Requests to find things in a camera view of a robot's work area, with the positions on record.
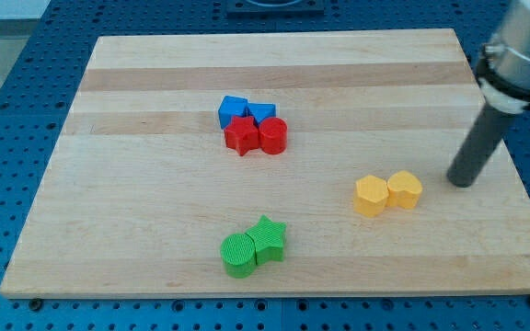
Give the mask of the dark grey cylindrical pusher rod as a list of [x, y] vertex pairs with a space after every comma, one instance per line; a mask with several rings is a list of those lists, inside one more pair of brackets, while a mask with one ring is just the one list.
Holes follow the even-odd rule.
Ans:
[[485, 104], [449, 166], [447, 179], [459, 188], [472, 186], [515, 118]]

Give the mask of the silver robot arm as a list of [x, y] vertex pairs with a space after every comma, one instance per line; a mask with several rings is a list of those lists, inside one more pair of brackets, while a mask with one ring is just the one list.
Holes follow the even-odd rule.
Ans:
[[510, 3], [475, 76], [485, 103], [446, 173], [460, 188], [474, 184], [515, 118], [530, 111], [530, 0]]

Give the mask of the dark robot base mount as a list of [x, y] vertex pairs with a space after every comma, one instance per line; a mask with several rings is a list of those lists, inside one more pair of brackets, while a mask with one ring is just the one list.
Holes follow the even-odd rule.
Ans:
[[325, 0], [225, 0], [228, 16], [320, 14]]

